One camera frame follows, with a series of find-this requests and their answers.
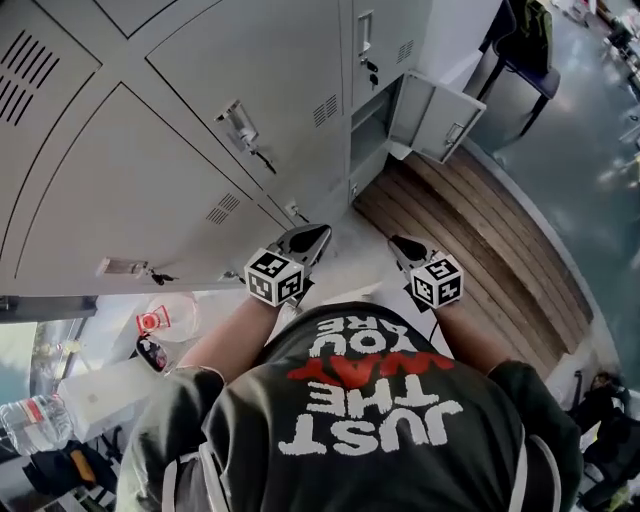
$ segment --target floor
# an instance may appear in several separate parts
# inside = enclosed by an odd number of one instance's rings
[[[424,238],[453,255],[465,269],[467,314],[543,378],[589,331],[592,312],[566,265],[466,150],[446,165],[389,158],[354,205],[386,236]]]
[[[316,284],[300,303],[311,309],[398,272],[387,239],[350,208],[333,227],[332,239],[311,276]]]
[[[553,63],[562,75],[555,99],[518,139],[537,94],[503,72],[470,138],[557,231],[604,314],[629,383],[638,386],[640,173],[637,136],[620,138],[638,124],[640,106],[624,66],[605,55],[606,28],[598,20],[585,28],[550,10]],[[467,93],[479,92],[494,63],[490,51]]]

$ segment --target open locker door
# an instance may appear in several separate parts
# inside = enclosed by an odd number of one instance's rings
[[[398,94],[389,139],[444,163],[486,108],[466,94],[409,72]]]

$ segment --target locker door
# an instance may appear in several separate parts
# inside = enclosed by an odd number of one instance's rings
[[[326,137],[304,148],[269,190],[269,196],[292,221],[304,223],[344,178],[344,131],[337,125]],[[291,205],[299,215],[291,215]]]
[[[96,0],[102,11],[126,36],[130,37],[175,0]]]
[[[342,115],[337,0],[222,0],[147,59],[260,184],[278,172],[320,128]],[[240,102],[246,116],[239,114]]]
[[[486,110],[475,98],[436,85],[419,73],[403,79],[389,139],[445,162]]]
[[[5,236],[31,166],[67,105],[99,67],[34,2],[0,2],[0,274],[11,272],[2,268]]]
[[[282,228],[125,86],[94,114],[52,178],[16,270],[20,295],[215,288]],[[178,280],[101,274],[148,261]]]
[[[353,0],[354,110],[417,62],[429,8],[428,0]]]

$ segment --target chair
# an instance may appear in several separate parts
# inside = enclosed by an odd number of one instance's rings
[[[493,50],[498,55],[498,63],[493,68],[491,75],[487,79],[486,83],[482,87],[478,99],[486,95],[487,91],[496,81],[500,73],[505,68],[509,68],[511,71],[517,73],[527,83],[529,83],[534,89],[540,93],[540,98],[536,101],[536,104],[531,111],[531,117],[520,132],[520,137],[529,131],[529,128],[533,125],[538,118],[549,100],[553,99],[560,87],[560,73],[557,69],[551,68],[545,75],[541,75],[535,71],[527,69],[526,66],[520,62],[516,55],[510,55],[507,51],[507,45],[509,43],[508,37],[516,31],[517,22],[516,17],[511,8],[511,4],[508,0],[503,0],[498,9],[498,13],[487,32],[487,37],[480,46],[480,51],[483,53],[487,51],[489,45],[493,44]]]

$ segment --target bag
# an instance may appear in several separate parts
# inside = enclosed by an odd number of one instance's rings
[[[537,0],[516,0],[511,6],[517,28],[501,44],[501,53],[506,52],[511,60],[546,75],[551,69],[553,53],[551,13]]]

